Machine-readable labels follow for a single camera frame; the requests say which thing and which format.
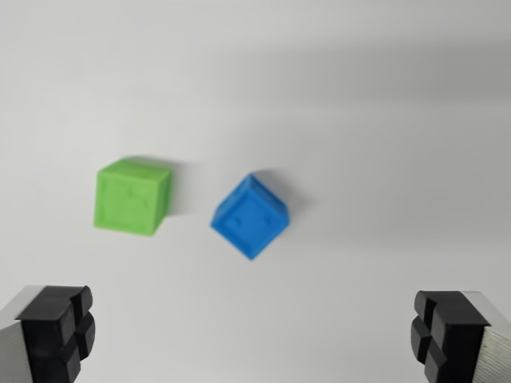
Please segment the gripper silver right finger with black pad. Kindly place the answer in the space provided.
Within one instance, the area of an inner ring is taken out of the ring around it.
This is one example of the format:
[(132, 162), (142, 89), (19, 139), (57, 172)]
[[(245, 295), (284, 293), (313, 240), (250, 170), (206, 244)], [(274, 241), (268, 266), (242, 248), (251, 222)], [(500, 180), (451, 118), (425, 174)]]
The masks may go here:
[(510, 381), (510, 320), (483, 293), (420, 290), (414, 309), (410, 342), (427, 381)]

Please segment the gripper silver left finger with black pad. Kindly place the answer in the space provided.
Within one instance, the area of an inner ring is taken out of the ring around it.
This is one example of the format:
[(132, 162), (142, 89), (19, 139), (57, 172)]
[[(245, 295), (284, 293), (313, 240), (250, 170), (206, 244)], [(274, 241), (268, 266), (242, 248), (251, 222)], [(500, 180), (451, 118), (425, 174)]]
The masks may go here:
[(25, 286), (1, 308), (1, 381), (74, 382), (95, 341), (88, 286)]

